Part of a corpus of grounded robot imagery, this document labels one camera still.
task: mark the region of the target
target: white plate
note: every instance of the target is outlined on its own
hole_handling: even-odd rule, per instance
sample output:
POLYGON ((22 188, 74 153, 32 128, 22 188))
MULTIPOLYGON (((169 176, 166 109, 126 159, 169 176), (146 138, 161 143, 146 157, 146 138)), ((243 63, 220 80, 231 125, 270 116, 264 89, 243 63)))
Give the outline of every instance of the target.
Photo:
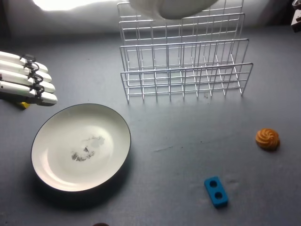
POLYGON ((68 107, 40 128, 32 164, 49 186, 68 192, 101 185, 122 166, 131 146, 125 120, 97 104, 68 107))

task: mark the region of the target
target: blue block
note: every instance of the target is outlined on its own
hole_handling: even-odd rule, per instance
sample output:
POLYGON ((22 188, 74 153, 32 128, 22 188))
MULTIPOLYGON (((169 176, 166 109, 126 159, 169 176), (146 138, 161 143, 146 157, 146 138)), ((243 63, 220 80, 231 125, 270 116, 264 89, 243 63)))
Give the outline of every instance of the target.
POLYGON ((220 208, 228 204, 228 196, 218 177, 206 179, 204 185, 214 207, 220 208))

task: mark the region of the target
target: wire rack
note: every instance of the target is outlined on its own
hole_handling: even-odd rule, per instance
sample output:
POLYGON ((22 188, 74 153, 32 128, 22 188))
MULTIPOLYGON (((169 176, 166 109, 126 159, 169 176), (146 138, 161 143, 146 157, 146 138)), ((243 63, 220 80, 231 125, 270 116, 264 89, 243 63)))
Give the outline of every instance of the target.
POLYGON ((181 20, 150 20, 119 3, 125 95, 239 90, 243 95, 253 64, 244 64, 248 39, 240 39, 243 0, 219 0, 181 20))

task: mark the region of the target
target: robotic hand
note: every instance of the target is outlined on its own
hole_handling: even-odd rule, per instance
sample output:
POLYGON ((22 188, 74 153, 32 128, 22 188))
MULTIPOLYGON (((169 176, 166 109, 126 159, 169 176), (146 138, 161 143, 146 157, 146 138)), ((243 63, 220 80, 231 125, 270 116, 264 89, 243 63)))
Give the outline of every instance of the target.
POLYGON ((41 106, 57 103, 48 69, 30 55, 0 52, 0 99, 41 106))

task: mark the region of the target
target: gray table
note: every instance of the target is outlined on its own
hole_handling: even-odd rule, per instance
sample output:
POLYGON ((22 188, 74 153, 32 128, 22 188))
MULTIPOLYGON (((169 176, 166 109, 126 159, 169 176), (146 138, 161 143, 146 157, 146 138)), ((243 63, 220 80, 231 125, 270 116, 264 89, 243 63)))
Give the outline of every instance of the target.
POLYGON ((59 103, 20 111, 0 102, 0 225, 296 226, 301 222, 301 33, 244 30, 254 68, 243 98, 132 98, 127 104, 116 34, 9 43, 49 68, 59 103), (35 177, 31 145, 56 112, 99 103, 128 122, 132 148, 119 174, 98 190, 58 194, 35 177), (281 147, 257 147, 257 130, 279 132, 281 147), (213 208, 203 181, 218 175, 230 199, 213 208))

